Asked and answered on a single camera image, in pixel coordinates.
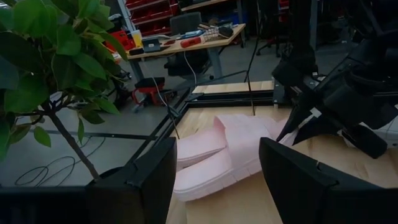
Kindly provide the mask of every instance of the office chair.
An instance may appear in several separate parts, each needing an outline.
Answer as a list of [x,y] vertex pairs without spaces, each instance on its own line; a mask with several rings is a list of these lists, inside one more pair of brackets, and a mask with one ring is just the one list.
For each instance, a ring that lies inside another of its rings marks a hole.
[[257,56],[261,55],[261,50],[268,47],[271,48],[272,44],[276,45],[276,57],[280,57],[279,46],[281,39],[287,40],[289,36],[281,36],[282,30],[279,24],[279,16],[284,13],[279,13],[278,0],[259,0],[259,9],[261,12],[260,24],[262,24],[261,36],[267,39],[267,44],[257,50]]
[[[195,31],[201,22],[200,12],[190,12],[175,16],[170,19],[170,28],[172,35],[184,34]],[[208,62],[206,49],[191,50],[185,52],[185,56],[196,74],[201,74]],[[180,76],[185,79],[193,79],[193,74],[184,58],[184,52],[176,53],[167,58],[164,68],[168,70],[169,76]]]

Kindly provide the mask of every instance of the wooden surface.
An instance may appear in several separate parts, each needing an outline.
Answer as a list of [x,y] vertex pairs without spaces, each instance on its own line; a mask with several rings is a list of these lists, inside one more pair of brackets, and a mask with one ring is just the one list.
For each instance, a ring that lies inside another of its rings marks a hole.
[[[251,115],[251,108],[189,109],[177,126],[178,133],[181,138],[187,137],[210,127],[215,115],[235,113]],[[289,113],[290,109],[275,109],[273,106],[256,108],[257,116],[270,116],[276,120],[288,117]],[[378,159],[371,159],[363,152],[347,147],[341,138],[334,136],[315,137],[293,148],[370,183],[385,188],[398,187],[397,149],[388,150]],[[167,223],[282,224],[282,221],[260,172],[226,189],[191,202],[179,202],[173,196]]]
[[182,48],[180,43],[183,40],[177,40],[174,44],[172,44],[169,48],[161,51],[161,52],[153,52],[153,53],[143,53],[139,55],[128,55],[128,59],[135,59],[135,58],[144,58],[144,57],[151,57],[151,56],[159,56],[159,55],[167,55],[167,54],[173,54],[177,52],[184,52],[184,51],[189,51],[189,50],[198,50],[198,49],[207,49],[210,47],[221,47],[225,45],[229,45],[235,37],[242,32],[243,28],[246,26],[246,24],[239,24],[234,30],[234,34],[232,37],[228,39],[221,39],[221,40],[214,40],[214,41],[209,41],[209,42],[204,42],[200,44],[193,45],[191,47],[187,48]]
[[209,5],[212,5],[212,4],[217,4],[217,3],[225,2],[225,1],[229,1],[229,0],[210,0],[210,1],[205,1],[205,2],[198,3],[198,4],[193,4],[193,5],[190,5],[190,6],[187,6],[187,7],[183,7],[181,9],[181,11],[184,12],[184,11],[188,11],[188,10],[191,10],[191,9],[197,9],[199,7],[209,6]]
[[[250,86],[252,91],[274,89],[272,81],[251,82]],[[234,91],[249,91],[249,86],[247,83],[205,85],[196,87],[192,93],[227,93]]]

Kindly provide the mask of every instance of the concrete floor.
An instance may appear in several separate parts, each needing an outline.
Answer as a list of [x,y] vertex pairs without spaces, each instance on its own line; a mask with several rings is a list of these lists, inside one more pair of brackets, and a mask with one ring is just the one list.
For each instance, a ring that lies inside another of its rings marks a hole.
[[[227,47],[221,54],[221,64],[223,67],[223,74],[237,72],[248,68],[252,51],[254,49],[254,40],[247,42],[247,47],[242,49],[240,46]],[[251,69],[251,81],[270,80],[271,72],[279,63],[279,58],[275,57],[275,48],[264,49],[261,56],[255,56]],[[328,73],[337,63],[344,57],[343,54],[325,54],[324,49],[319,51],[317,55],[317,63],[320,68],[320,73]],[[151,58],[141,64],[145,63],[146,66],[141,66],[145,77],[150,77],[150,74],[156,77],[166,77],[165,88],[175,88],[176,86],[193,84],[193,81],[187,83],[186,80],[180,77],[168,77],[167,71],[163,68],[166,63],[166,58]],[[127,62],[122,63],[122,67],[131,71]],[[206,74],[212,74],[213,69],[210,68]],[[229,77],[224,80],[225,83],[237,83],[244,80],[244,74]],[[129,83],[129,88],[133,88],[136,80],[133,79]],[[133,102],[121,110],[121,115],[102,114],[101,116],[106,121],[100,125],[92,125],[85,123],[85,131],[93,133],[116,133],[116,134],[141,134],[149,135],[153,129],[158,125],[160,120],[166,115],[166,109],[162,107],[148,106],[134,113],[132,108]],[[69,131],[77,131],[78,119],[76,113],[69,109],[64,109],[58,113],[60,119],[63,121],[65,127]],[[55,126],[46,121],[41,126],[46,130],[56,130]],[[4,161],[0,162],[0,184],[3,186],[14,186],[14,182],[19,176],[38,166],[45,166],[53,160],[63,157],[72,156],[78,160],[75,153],[70,149],[66,140],[59,134],[51,134],[52,148],[37,143],[32,133],[10,147],[7,157]],[[103,138],[91,138],[88,144],[82,149],[85,154],[89,154],[95,150],[102,142]],[[131,139],[116,139],[107,138],[104,144],[94,153],[89,159],[95,165],[99,173],[117,166],[123,166],[128,159],[137,151],[139,146],[143,143],[142,140]],[[52,164],[49,168],[48,176],[58,172],[60,169],[72,163],[72,159],[63,159]],[[69,169],[65,169],[43,186],[51,186],[59,184],[69,173]],[[40,170],[36,170],[26,175],[21,182],[28,182],[39,174]],[[34,186],[44,175],[27,184],[27,186]],[[62,183],[63,186],[67,185],[86,185],[91,181],[91,176],[85,166],[79,163],[71,176]]]

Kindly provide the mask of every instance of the desk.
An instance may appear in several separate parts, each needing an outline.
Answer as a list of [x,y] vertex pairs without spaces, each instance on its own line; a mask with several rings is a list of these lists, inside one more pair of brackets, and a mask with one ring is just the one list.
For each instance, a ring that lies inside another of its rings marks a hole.
[[[269,89],[269,82],[257,86]],[[219,91],[230,90],[229,85],[218,85]],[[205,91],[210,86],[199,86]],[[242,113],[251,115],[250,107],[234,108],[192,108],[179,122],[177,129],[184,138],[197,130],[210,127],[218,114]],[[258,106],[258,116],[271,116],[280,120],[289,115],[290,109],[276,109],[273,106]],[[293,147],[298,152],[324,162],[370,183],[385,188],[398,187],[398,150],[388,150],[382,157],[371,159],[363,152],[349,148],[341,138],[319,136]],[[219,192],[191,202],[179,202],[172,197],[167,223],[173,224],[282,224],[279,213],[262,173],[252,175]]]
[[[190,5],[190,6],[187,6],[187,7],[183,7],[181,9],[181,11],[185,12],[185,11],[189,11],[189,10],[192,10],[192,9],[197,9],[197,8],[204,7],[204,6],[210,6],[212,4],[217,4],[217,3],[221,3],[221,2],[225,2],[225,1],[229,1],[229,0],[209,0],[209,1],[198,3],[198,4],[193,4],[193,5]],[[239,23],[243,24],[243,12],[242,12],[242,2],[241,2],[241,0],[236,0],[236,8],[238,10]],[[243,44],[243,47],[244,47],[246,45],[246,39],[244,37],[244,32],[241,33],[241,38],[242,38],[242,44]]]
[[239,33],[242,32],[242,30],[244,29],[245,26],[246,26],[245,24],[239,24],[236,27],[234,27],[233,28],[234,34],[232,35],[232,37],[230,37],[228,39],[220,39],[220,40],[204,42],[204,43],[196,44],[196,45],[193,45],[193,46],[187,47],[187,48],[182,48],[180,45],[182,40],[177,40],[169,48],[167,48],[161,52],[143,53],[143,54],[139,54],[139,55],[129,55],[128,59],[130,61],[132,71],[134,72],[134,75],[136,76],[137,81],[139,81],[144,78],[144,76],[142,74],[142,70],[141,70],[141,68],[138,64],[138,60],[137,60],[139,58],[174,54],[177,52],[184,52],[184,51],[189,51],[189,50],[207,49],[208,55],[210,58],[210,62],[213,66],[215,78],[222,77],[223,72],[221,69],[220,57],[218,55],[218,47],[229,45],[233,41],[233,39]]

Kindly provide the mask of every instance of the red stool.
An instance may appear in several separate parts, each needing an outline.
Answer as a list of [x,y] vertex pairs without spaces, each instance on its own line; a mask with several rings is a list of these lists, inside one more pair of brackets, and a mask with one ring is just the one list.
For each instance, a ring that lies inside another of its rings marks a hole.
[[[159,88],[159,91],[163,90],[164,83],[165,83],[165,78],[155,78],[155,82],[157,84],[157,87]],[[141,81],[139,81],[137,84],[135,84],[136,89],[131,93],[132,100],[137,104],[137,105],[142,105],[144,102],[140,103],[138,102],[136,92],[140,92],[143,94],[150,95],[150,98],[153,102],[154,105],[161,106],[162,102],[157,100],[157,89],[156,85],[154,83],[154,80],[152,78],[144,78]]]

